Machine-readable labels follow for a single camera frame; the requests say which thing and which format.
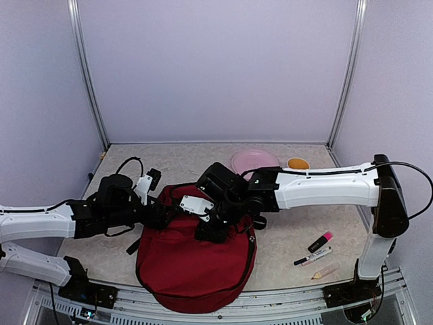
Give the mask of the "pink highlighter black cap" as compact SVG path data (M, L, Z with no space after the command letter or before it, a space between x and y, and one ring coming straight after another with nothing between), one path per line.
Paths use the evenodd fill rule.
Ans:
M314 252L318 251L322 246L327 244L332 238L333 238L333 234L331 232L326 232L326 233L324 233L324 235L322 235L316 241L314 241L314 243L312 243L307 248L307 250L310 253L314 253Z

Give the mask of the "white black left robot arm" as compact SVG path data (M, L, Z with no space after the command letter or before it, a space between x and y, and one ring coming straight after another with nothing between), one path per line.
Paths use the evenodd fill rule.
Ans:
M1 207L1 271L42 280L88 301L95 287L74 257L54 257L19 246L19 240L61 238L80 240L97 235L121 236L152 220L156 199L150 196L162 174L142 171L139 179L117 171L105 176L86 199L66 199L45 207Z

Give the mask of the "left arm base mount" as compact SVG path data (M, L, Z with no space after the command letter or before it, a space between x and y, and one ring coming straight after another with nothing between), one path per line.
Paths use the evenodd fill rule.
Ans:
M60 297L107 309L114 308L117 294L116 287L74 279L58 290Z

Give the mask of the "red student backpack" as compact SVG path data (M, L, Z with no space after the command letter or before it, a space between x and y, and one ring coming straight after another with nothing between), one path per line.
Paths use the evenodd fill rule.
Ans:
M184 195L204 198L193 184L165 186L156 202L175 208L167 228L143 228L140 239L127 249L137 255L139 283L165 308L179 313L210 313L232 303L243 291L254 268L256 236L261 226L262 200L253 196L240 207L223 202L223 211L236 223L226 241L215 244L195 239L200 219L183 212Z

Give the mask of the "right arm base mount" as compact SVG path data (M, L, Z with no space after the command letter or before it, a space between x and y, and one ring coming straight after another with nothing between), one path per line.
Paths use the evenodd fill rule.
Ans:
M373 281L346 282L325 286L323 295L327 308L339 307L380 296L382 289Z

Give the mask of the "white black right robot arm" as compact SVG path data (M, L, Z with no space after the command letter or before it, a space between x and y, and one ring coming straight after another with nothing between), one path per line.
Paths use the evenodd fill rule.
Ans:
M213 203L210 224L215 229L234 225L244 215L276 213L315 205L357 205L373 216L367 242L357 261L357 277L346 285L346 295L361 300L379 277L392 243L409 228L403 191L394 166L422 170L406 162L376 154L372 162L334 169L261 167L249 170L250 179L216 162L196 182Z

